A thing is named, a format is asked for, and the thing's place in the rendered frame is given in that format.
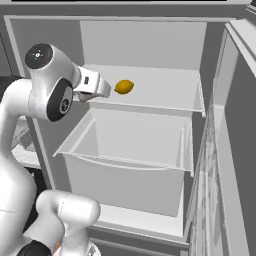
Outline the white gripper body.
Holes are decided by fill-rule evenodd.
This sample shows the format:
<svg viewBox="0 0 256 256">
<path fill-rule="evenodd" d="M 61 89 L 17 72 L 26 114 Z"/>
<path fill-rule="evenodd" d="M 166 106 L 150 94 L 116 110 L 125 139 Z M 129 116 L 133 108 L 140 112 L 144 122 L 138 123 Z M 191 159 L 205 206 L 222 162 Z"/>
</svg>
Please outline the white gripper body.
<svg viewBox="0 0 256 256">
<path fill-rule="evenodd" d="M 110 85 L 98 74 L 78 74 L 73 78 L 73 91 L 75 94 L 83 93 L 96 97 L 108 98 Z"/>
</svg>

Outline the yellow lemon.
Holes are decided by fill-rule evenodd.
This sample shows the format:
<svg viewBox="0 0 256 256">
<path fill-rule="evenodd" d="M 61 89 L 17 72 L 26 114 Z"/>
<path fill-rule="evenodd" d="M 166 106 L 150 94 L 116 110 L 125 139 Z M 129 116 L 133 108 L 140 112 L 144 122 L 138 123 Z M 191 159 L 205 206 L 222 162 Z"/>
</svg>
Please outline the yellow lemon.
<svg viewBox="0 0 256 256">
<path fill-rule="evenodd" d="M 114 91 L 118 94 L 127 94 L 129 93 L 134 87 L 134 83 L 130 80 L 120 80 L 116 86 Z"/>
</svg>

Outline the white fridge shelf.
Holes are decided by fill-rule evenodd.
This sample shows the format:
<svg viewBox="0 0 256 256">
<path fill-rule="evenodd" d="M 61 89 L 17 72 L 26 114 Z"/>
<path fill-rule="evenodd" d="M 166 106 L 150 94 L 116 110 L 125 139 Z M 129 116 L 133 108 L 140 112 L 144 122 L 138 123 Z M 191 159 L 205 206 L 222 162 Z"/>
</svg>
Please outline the white fridge shelf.
<svg viewBox="0 0 256 256">
<path fill-rule="evenodd" d="M 112 105 L 151 107 L 199 112 L 205 115 L 205 106 L 198 70 L 108 66 L 87 64 L 86 69 L 97 71 L 111 85 L 108 98 L 97 97 L 93 102 Z M 121 80 L 134 83 L 128 94 L 114 91 Z"/>
</svg>

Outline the grey fridge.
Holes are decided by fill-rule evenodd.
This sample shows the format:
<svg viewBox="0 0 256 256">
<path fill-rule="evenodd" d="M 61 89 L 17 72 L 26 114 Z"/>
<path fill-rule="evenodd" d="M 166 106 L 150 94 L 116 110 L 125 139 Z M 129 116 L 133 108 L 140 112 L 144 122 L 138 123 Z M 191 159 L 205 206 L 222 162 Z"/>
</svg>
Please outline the grey fridge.
<svg viewBox="0 0 256 256">
<path fill-rule="evenodd" d="M 203 59 L 207 25 L 234 18 L 7 16 L 5 24 L 18 66 L 14 76 L 29 78 L 25 55 L 36 44 L 51 44 L 76 65 L 87 64 L 198 70 Z M 169 114 L 191 119 L 192 167 L 183 177 L 178 215 L 146 213 L 100 203 L 98 220 L 87 228 L 101 256 L 188 256 L 186 234 L 189 191 L 195 179 L 193 116 L 199 112 L 80 102 L 73 95 L 68 113 L 59 121 L 21 116 L 11 150 L 32 175 L 37 192 L 70 192 L 70 179 L 57 149 L 91 108 Z"/>
</svg>

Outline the white fridge drawer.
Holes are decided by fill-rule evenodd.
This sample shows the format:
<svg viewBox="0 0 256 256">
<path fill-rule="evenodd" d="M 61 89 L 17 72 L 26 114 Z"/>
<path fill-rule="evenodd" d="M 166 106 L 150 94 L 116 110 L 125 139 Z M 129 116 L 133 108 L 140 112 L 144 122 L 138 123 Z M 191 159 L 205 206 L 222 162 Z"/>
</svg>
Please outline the white fridge drawer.
<svg viewBox="0 0 256 256">
<path fill-rule="evenodd" d="M 175 217 L 193 170 L 191 128 L 189 117 L 91 108 L 56 153 L 74 193 Z"/>
</svg>

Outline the grey fridge door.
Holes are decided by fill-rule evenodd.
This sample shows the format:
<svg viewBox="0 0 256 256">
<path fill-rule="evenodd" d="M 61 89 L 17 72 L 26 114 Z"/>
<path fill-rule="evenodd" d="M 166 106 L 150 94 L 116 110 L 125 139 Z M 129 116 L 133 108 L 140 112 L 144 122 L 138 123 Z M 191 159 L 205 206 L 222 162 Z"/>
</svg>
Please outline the grey fridge door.
<svg viewBox="0 0 256 256">
<path fill-rule="evenodd" d="M 210 23 L 205 39 L 188 256 L 256 256 L 256 22 Z"/>
</svg>

